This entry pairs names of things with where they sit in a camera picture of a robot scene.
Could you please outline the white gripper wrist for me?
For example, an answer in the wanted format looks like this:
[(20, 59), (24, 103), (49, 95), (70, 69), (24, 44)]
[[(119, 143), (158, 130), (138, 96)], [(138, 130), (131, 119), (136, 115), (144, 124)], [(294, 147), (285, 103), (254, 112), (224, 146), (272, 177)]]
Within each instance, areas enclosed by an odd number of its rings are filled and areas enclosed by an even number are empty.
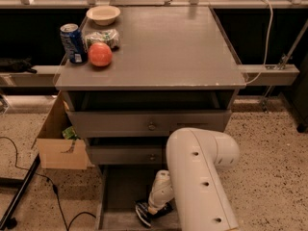
[(170, 201), (174, 198), (173, 191), (157, 190), (151, 191), (148, 198), (148, 212), (152, 216), (164, 216), (169, 214), (173, 208)]

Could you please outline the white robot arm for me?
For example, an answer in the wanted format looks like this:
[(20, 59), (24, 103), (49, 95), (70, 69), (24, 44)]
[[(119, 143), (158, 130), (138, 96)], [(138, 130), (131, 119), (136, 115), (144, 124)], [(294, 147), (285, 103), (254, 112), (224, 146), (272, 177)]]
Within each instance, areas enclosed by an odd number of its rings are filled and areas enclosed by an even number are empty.
[(239, 161), (240, 149), (229, 135), (182, 128), (167, 140), (166, 172), (159, 172), (148, 200), (156, 215), (174, 200), (182, 231), (233, 231), (239, 227), (217, 169)]

